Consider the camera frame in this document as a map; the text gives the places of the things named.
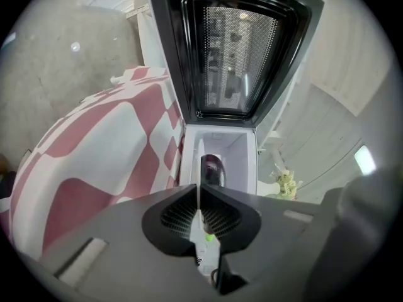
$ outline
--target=gray floor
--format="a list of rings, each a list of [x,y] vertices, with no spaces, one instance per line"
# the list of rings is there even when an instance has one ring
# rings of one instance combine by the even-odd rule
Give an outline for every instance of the gray floor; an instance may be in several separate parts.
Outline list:
[[[147,0],[90,2],[34,0],[12,30],[16,39],[1,49],[0,154],[14,168],[80,100],[143,62],[136,24],[125,12]]]

